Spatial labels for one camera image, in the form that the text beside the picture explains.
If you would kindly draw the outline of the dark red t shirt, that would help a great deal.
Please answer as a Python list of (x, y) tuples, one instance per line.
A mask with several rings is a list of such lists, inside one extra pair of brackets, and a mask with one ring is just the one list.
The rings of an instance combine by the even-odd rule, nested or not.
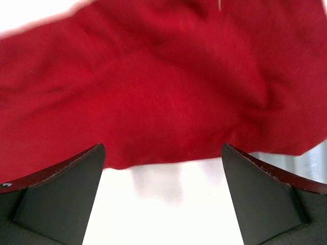
[(326, 139), (321, 1), (94, 1), (1, 40), (1, 181), (103, 144), (106, 167)]

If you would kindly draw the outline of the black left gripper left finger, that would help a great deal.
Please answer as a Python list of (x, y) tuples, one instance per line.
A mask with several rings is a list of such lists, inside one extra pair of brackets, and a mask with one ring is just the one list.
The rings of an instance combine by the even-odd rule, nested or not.
[(82, 244), (104, 168), (97, 144), (1, 184), (1, 244)]

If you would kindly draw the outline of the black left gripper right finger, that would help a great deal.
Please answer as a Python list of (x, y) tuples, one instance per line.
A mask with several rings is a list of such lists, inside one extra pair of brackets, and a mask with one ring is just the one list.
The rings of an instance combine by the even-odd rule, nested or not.
[(326, 184), (230, 144), (221, 153), (244, 244), (326, 244)]

